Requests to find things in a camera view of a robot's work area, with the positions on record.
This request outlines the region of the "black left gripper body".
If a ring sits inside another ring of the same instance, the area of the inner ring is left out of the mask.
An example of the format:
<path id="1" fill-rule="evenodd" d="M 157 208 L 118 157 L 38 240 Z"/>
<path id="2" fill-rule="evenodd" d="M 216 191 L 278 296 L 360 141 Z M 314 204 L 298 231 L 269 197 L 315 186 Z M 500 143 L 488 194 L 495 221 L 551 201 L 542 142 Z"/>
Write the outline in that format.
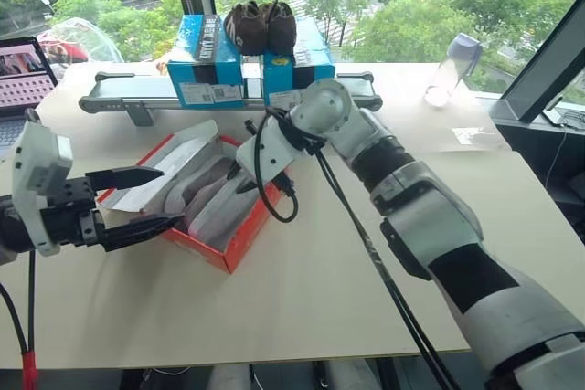
<path id="1" fill-rule="evenodd" d="M 41 216 L 54 244 L 93 246 L 105 230 L 96 206 L 96 192 L 88 177 L 68 179 L 56 193 L 47 197 Z"/>

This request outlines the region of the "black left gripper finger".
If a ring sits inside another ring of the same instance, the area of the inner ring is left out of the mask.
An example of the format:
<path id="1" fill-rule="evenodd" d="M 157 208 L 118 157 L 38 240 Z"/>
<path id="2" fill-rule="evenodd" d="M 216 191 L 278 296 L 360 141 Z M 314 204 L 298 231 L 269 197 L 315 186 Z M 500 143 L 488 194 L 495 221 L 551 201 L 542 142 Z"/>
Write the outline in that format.
<path id="1" fill-rule="evenodd" d="M 183 219 L 182 214 L 140 216 L 129 223 L 113 228 L 102 227 L 98 242 L 106 252 L 127 248 L 153 239 L 174 228 Z"/>
<path id="2" fill-rule="evenodd" d="M 120 167 L 85 174 L 94 190 L 133 188 L 163 175 L 163 171 L 148 166 Z"/>

